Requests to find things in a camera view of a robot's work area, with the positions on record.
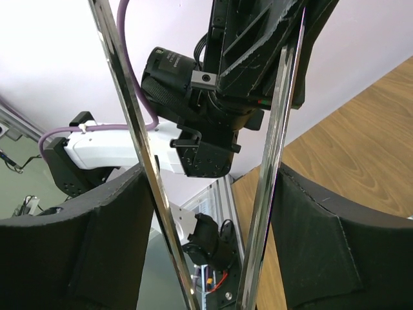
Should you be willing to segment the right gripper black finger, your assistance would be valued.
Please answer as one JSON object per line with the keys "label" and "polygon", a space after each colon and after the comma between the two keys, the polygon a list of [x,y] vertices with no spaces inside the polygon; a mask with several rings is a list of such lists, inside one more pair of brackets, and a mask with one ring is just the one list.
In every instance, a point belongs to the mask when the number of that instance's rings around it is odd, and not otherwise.
{"label": "right gripper black finger", "polygon": [[412,221],[277,173],[272,228],[289,309],[411,309]]}
{"label": "right gripper black finger", "polygon": [[2,309],[135,309],[154,203],[141,167],[1,221]]}

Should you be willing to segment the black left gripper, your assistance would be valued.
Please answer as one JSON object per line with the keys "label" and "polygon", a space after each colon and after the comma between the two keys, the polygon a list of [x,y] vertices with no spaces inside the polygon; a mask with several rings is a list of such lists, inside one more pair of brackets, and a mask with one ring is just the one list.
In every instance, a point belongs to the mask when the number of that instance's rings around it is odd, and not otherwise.
{"label": "black left gripper", "polygon": [[[280,51],[299,26],[306,5],[306,1],[214,1],[208,32],[199,41],[206,47],[203,61],[200,46],[193,57],[158,46],[151,51],[141,87],[157,114],[181,130],[170,146],[186,176],[227,175],[241,150],[239,131],[261,128],[263,110],[221,95],[272,95]],[[193,87],[194,72],[204,82],[219,73],[221,95]]]}

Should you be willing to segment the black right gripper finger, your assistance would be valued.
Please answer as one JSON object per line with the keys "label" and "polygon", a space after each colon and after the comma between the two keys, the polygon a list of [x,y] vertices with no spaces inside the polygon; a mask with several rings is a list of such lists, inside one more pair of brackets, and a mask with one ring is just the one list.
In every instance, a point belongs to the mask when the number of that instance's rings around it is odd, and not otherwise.
{"label": "black right gripper finger", "polygon": [[297,68],[292,108],[300,109],[305,102],[307,70],[314,44],[332,15],[339,0],[311,0],[306,5],[305,31]]}

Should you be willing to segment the steel serving tongs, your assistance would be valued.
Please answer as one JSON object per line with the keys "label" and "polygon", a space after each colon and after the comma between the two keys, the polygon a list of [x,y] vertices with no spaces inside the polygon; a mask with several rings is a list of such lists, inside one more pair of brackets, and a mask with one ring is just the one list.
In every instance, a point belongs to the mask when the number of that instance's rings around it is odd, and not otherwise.
{"label": "steel serving tongs", "polygon": [[[188,267],[184,262],[183,250],[178,244],[179,238],[172,218],[172,210],[161,180],[156,158],[150,148],[148,132],[145,128],[145,122],[133,87],[132,77],[127,67],[126,56],[117,33],[110,4],[108,1],[90,1],[89,5],[105,51],[106,62],[111,71],[120,104],[130,129],[137,157],[140,164],[145,168],[146,178],[156,203],[157,219],[164,234],[185,304],[189,309],[199,309],[197,298],[190,290]],[[257,290],[270,230],[277,171],[281,165],[285,146],[287,125],[305,31],[305,12],[306,10],[303,9],[298,30],[294,32],[292,39],[281,49],[265,149],[237,292],[236,309],[255,309],[256,307]]]}

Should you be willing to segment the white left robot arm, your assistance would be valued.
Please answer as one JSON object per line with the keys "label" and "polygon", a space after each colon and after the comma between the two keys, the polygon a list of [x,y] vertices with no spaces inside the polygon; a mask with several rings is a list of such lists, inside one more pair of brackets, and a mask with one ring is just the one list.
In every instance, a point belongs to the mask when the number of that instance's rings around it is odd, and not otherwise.
{"label": "white left robot arm", "polygon": [[[304,28],[293,109],[305,98],[305,76],[324,1],[213,1],[207,33],[193,58],[161,47],[151,51],[137,82],[125,36],[129,1],[120,1],[117,29],[134,90],[151,115],[149,138],[161,168],[193,178],[227,175],[241,146],[241,129],[259,130],[270,110],[281,49]],[[55,184],[74,198],[110,173],[138,162],[127,125],[98,125],[81,112],[47,147],[39,142]]]}

